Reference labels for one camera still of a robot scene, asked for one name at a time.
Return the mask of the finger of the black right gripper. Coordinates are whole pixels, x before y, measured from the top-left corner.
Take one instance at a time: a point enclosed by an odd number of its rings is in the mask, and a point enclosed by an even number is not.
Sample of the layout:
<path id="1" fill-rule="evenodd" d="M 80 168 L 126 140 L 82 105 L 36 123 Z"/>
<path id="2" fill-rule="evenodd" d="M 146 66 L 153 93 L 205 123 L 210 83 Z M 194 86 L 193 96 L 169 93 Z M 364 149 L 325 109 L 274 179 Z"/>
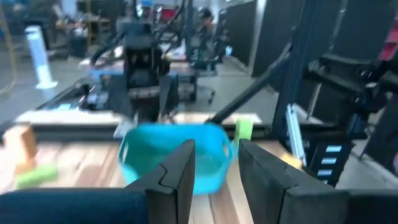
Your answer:
<path id="1" fill-rule="evenodd" d="M 177 75 L 166 75 L 159 78 L 159 109 L 161 115 L 170 114 L 178 107 L 179 80 Z"/>
<path id="2" fill-rule="evenodd" d="M 134 108 L 131 105 L 127 78 L 124 75 L 110 76 L 108 82 L 108 106 L 115 113 L 122 114 L 129 119 L 134 116 Z"/>

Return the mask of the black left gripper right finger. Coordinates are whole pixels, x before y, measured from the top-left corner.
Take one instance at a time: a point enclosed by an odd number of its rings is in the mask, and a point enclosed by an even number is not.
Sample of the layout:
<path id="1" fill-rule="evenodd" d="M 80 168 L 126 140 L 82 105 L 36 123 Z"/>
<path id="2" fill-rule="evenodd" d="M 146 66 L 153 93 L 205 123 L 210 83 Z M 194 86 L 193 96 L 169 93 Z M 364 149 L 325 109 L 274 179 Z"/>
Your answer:
<path id="1" fill-rule="evenodd" d="M 294 168 L 247 139 L 239 173 L 254 223 L 344 223 L 348 194 Z"/>

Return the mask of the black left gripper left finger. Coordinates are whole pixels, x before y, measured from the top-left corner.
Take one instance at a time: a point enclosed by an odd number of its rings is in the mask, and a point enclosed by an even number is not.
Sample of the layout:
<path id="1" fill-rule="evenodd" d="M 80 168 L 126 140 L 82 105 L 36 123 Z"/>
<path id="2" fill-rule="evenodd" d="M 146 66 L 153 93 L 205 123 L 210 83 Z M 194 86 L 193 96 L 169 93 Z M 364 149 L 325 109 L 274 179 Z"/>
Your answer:
<path id="1" fill-rule="evenodd" d="M 195 180 L 195 142 L 184 141 L 166 159 L 126 188 L 128 223 L 186 224 Z"/>

